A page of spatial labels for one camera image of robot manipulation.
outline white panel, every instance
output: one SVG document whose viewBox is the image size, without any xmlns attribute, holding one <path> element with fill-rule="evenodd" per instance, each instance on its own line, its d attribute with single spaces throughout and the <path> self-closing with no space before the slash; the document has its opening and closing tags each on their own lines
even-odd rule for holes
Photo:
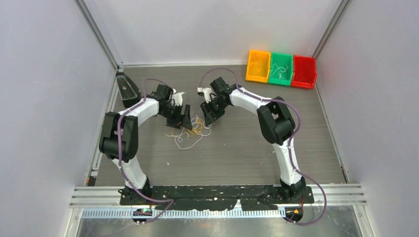
<svg viewBox="0 0 419 237">
<path fill-rule="evenodd" d="M 349 177 L 384 237 L 418 236 L 418 9 L 417 0 L 352 1 L 317 61 Z"/>
<path fill-rule="evenodd" d="M 311 55 L 340 0 L 94 0 L 125 65 Z"/>
<path fill-rule="evenodd" d="M 0 236 L 56 237 L 114 72 L 73 0 L 0 5 Z"/>
</svg>

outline yellow bin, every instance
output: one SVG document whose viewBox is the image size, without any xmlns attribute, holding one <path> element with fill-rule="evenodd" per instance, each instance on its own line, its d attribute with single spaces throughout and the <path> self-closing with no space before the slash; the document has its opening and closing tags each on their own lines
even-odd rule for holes
<svg viewBox="0 0 419 237">
<path fill-rule="evenodd" d="M 246 80 L 268 83 L 270 67 L 270 52 L 250 50 Z"/>
</svg>

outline white wall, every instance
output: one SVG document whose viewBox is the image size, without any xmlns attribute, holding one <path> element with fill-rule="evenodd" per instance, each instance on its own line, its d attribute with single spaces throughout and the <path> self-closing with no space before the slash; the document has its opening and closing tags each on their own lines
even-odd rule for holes
<svg viewBox="0 0 419 237">
<path fill-rule="evenodd" d="M 73 0 L 0 5 L 0 236 L 57 237 L 114 72 Z"/>
<path fill-rule="evenodd" d="M 419 2 L 353 1 L 317 61 L 331 127 L 381 236 L 418 236 Z"/>
<path fill-rule="evenodd" d="M 340 0 L 87 2 L 132 65 L 246 64 L 250 49 L 312 55 Z"/>
</svg>

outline plastic bin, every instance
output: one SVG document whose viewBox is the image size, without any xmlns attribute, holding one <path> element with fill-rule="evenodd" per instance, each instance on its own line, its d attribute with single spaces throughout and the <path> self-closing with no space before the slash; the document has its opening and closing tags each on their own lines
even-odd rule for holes
<svg viewBox="0 0 419 237">
<path fill-rule="evenodd" d="M 291 86 L 313 89 L 316 79 L 316 59 L 294 56 L 294 77 Z"/>
<path fill-rule="evenodd" d="M 268 83 L 290 86 L 293 75 L 293 56 L 290 54 L 272 53 Z"/>
<path fill-rule="evenodd" d="M 267 83 L 270 62 L 270 52 L 250 50 L 246 80 Z"/>
</svg>

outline concrete floor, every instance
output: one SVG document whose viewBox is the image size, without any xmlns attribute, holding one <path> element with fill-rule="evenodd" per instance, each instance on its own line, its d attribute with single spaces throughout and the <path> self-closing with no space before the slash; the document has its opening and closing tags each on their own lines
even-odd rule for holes
<svg viewBox="0 0 419 237">
<path fill-rule="evenodd" d="M 246 66 L 227 66 L 237 73 L 239 84 L 253 93 L 265 97 L 281 96 L 292 103 L 302 116 L 302 127 L 295 136 L 295 152 L 302 172 L 318 182 L 343 183 L 344 178 L 326 125 L 324 114 L 315 90 L 248 82 L 244 80 Z M 191 117 L 203 118 L 199 105 L 203 97 L 197 95 L 202 75 L 215 66 L 193 67 L 143 67 L 126 68 L 125 73 L 140 87 L 142 80 L 157 78 L 177 91 L 184 91 L 184 104 L 191 105 Z M 223 77 L 230 85 L 234 77 L 227 71 L 215 71 L 204 81 L 206 87 Z M 151 93 L 157 83 L 147 84 Z M 114 111 L 123 110 L 118 96 Z M 228 107 L 226 114 L 193 148 L 180 150 L 174 138 L 165 134 L 171 128 L 166 119 L 157 116 L 139 127 L 137 157 L 151 185 L 234 185 L 279 184 L 280 172 L 272 146 L 264 140 L 257 117 L 238 107 Z M 188 147 L 198 137 L 185 139 Z M 96 186 L 123 186 L 124 180 L 117 167 L 102 159 Z"/>
</svg>

